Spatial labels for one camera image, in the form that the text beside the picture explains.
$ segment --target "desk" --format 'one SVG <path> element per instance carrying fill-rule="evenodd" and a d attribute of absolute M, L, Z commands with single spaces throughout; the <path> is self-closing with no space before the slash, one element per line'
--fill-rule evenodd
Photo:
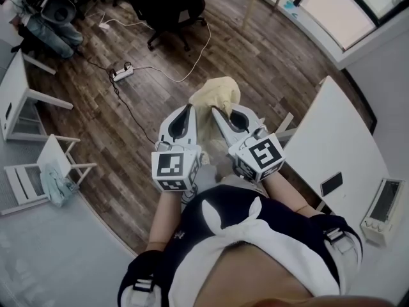
<path fill-rule="evenodd" d="M 360 223 L 386 164 L 362 118 L 331 77 L 284 147 L 288 165 L 321 197 L 321 183 L 341 171 L 344 184 L 321 199 L 363 237 Z"/>
<path fill-rule="evenodd" d="M 29 56 L 23 55 L 21 51 L 16 53 L 0 84 L 0 124 L 3 132 L 3 139 L 47 140 L 48 136 L 46 135 L 13 133 L 24 104 L 27 100 L 31 99 L 67 109 L 72 109 L 73 105 L 69 102 L 30 89 L 27 81 L 24 60 L 55 74 L 55 71 L 51 68 L 39 63 L 37 60 L 30 58 Z"/>

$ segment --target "navy and white outfit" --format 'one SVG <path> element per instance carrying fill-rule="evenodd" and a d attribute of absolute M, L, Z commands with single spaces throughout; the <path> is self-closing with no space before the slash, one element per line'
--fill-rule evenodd
<path fill-rule="evenodd" d="M 345 294 L 362 260 L 359 236 L 339 216 L 307 218 L 257 191 L 219 185 L 191 201 L 163 252 L 128 267 L 121 307 L 191 307 L 223 250 L 246 242 L 285 267 L 313 296 Z"/>

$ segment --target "towel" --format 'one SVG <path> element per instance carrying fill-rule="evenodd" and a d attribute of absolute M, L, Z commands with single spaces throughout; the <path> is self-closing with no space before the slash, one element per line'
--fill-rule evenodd
<path fill-rule="evenodd" d="M 212 139 L 222 139 L 212 115 L 212 106 L 223 110 L 229 117 L 231 104 L 240 102 L 240 90 L 231 77 L 220 77 L 206 81 L 204 86 L 189 98 L 196 109 L 197 142 L 203 144 Z"/>
<path fill-rule="evenodd" d="M 58 207 L 62 207 L 77 190 L 77 186 L 69 178 L 61 176 L 57 165 L 46 164 L 40 173 L 40 180 L 45 195 Z"/>

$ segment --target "white device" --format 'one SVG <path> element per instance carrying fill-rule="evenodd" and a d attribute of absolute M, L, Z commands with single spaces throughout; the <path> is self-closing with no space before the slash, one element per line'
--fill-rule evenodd
<path fill-rule="evenodd" d="M 216 107 L 212 114 L 229 146 L 235 170 L 252 181 L 262 181 L 284 164 L 284 151 L 253 110 L 238 104 L 231 107 L 230 117 Z"/>
<path fill-rule="evenodd" d="M 368 240 L 381 246 L 386 246 L 390 242 L 402 219 L 408 194 L 406 181 L 389 178 L 382 180 L 375 199 L 360 225 Z"/>
<path fill-rule="evenodd" d="M 115 72 L 115 74 L 112 75 L 112 78 L 114 79 L 114 82 L 118 82 L 119 80 L 122 80 L 134 73 L 134 68 L 132 65 L 129 63 L 129 66 L 126 66 L 125 68 L 122 68 Z"/>
<path fill-rule="evenodd" d="M 152 179 L 161 191 L 193 189 L 201 166 L 201 147 L 196 141 L 196 111 L 192 105 L 178 108 L 162 122 L 157 151 L 151 156 Z"/>

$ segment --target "white chair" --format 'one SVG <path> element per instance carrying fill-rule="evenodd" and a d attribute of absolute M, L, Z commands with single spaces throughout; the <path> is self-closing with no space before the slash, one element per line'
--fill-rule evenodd
<path fill-rule="evenodd" d="M 60 141 L 71 142 L 66 152 L 63 151 L 58 143 Z M 81 184 L 84 178 L 87 176 L 89 171 L 96 166 L 95 163 L 90 164 L 76 164 L 72 158 L 70 151 L 74 145 L 80 142 L 80 139 L 66 138 L 63 136 L 50 135 L 47 142 L 45 143 L 40 156 L 37 159 L 36 164 L 26 164 L 26 165 L 16 165 L 16 166 L 6 166 L 4 170 L 6 171 L 8 180 L 12 187 L 13 193 L 19 205 L 24 205 L 27 203 L 32 203 L 38 200 L 46 199 L 45 194 L 38 195 L 31 183 L 29 176 L 27 174 L 28 168 L 39 168 L 40 171 L 44 170 L 44 167 L 50 163 L 56 163 L 59 166 L 61 176 L 66 178 L 72 169 L 75 169 L 80 179 L 76 183 L 77 186 Z"/>

